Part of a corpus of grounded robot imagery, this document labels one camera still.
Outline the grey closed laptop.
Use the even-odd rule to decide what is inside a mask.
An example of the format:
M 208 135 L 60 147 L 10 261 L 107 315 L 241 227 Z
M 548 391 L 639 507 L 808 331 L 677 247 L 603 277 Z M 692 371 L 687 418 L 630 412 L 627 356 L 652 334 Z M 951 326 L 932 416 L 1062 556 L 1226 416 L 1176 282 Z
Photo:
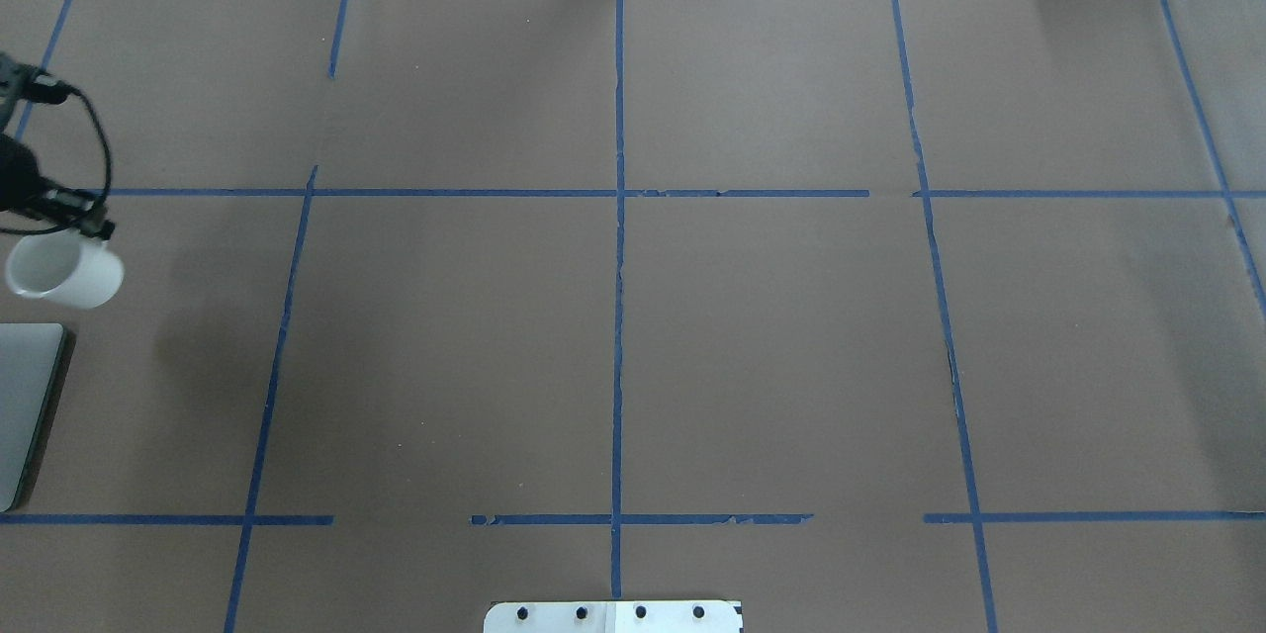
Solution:
M 62 323 L 1 325 L 1 511 L 5 514 L 27 492 L 67 337 Z

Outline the white plastic cup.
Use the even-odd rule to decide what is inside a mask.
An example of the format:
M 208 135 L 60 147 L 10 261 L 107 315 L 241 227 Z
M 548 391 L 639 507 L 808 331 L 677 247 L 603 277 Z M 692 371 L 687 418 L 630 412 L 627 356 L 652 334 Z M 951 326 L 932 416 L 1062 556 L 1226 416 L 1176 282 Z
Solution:
M 71 230 L 24 235 L 6 260 L 5 281 L 18 298 L 91 310 L 122 289 L 124 263 L 108 241 Z

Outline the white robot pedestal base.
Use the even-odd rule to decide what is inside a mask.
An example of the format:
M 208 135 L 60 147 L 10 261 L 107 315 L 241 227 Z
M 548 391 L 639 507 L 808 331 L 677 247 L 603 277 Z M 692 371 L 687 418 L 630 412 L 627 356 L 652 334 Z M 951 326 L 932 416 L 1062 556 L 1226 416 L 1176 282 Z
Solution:
M 703 600 L 498 603 L 484 632 L 743 632 L 742 604 Z

